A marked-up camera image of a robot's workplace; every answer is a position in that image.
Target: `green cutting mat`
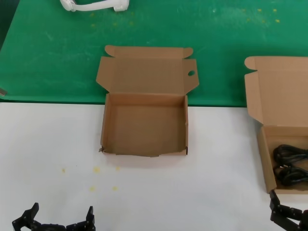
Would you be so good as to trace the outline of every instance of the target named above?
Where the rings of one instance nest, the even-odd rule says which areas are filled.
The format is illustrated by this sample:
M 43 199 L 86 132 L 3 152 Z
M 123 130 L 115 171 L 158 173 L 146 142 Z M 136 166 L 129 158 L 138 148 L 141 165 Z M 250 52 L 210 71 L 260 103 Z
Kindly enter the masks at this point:
M 192 47 L 200 86 L 189 104 L 246 106 L 247 56 L 308 55 L 308 1 L 131 0 L 84 13 L 21 0 L 0 53 L 3 99 L 104 103 L 95 78 L 107 44 Z

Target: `white table surface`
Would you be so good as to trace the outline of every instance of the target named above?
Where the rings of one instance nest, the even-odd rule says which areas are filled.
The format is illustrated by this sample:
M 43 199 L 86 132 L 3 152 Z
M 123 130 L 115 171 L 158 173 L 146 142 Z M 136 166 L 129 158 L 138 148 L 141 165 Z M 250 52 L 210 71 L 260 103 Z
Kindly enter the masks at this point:
M 35 202 L 41 223 L 97 231 L 281 231 L 270 221 L 245 108 L 189 107 L 189 155 L 107 156 L 102 105 L 0 103 L 0 226 Z M 280 195 L 308 209 L 308 195 Z

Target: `coiled black cable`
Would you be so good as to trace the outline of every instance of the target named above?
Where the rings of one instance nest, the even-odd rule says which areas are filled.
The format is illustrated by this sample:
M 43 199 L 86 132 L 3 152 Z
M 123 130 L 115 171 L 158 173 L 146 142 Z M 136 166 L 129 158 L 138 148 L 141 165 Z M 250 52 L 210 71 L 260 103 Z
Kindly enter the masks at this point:
M 308 181 L 308 171 L 293 166 L 296 162 L 308 159 L 308 150 L 283 144 L 274 149 L 273 157 L 278 164 L 274 174 L 282 185 L 292 186 Z

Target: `open cardboard box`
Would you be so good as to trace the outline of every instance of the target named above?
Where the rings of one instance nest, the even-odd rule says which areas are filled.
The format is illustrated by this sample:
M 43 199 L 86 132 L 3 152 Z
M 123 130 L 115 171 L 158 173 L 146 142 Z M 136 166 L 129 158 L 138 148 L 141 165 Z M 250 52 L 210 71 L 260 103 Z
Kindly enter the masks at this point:
M 106 96 L 106 154 L 186 155 L 186 93 L 199 85 L 191 48 L 106 46 L 96 81 Z
M 248 113 L 263 124 L 257 136 L 269 193 L 308 193 L 308 184 L 284 187 L 275 179 L 273 150 L 281 144 L 308 149 L 308 58 L 248 57 L 245 75 Z M 308 170 L 308 161 L 298 165 Z

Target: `box lid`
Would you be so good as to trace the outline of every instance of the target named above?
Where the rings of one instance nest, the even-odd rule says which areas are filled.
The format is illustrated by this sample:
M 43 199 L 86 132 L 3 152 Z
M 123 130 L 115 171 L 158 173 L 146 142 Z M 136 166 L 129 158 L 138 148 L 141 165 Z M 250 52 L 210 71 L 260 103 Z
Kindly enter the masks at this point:
M 248 57 L 248 113 L 264 125 L 308 126 L 308 57 Z
M 96 81 L 109 92 L 190 92 L 199 85 L 192 48 L 106 46 Z

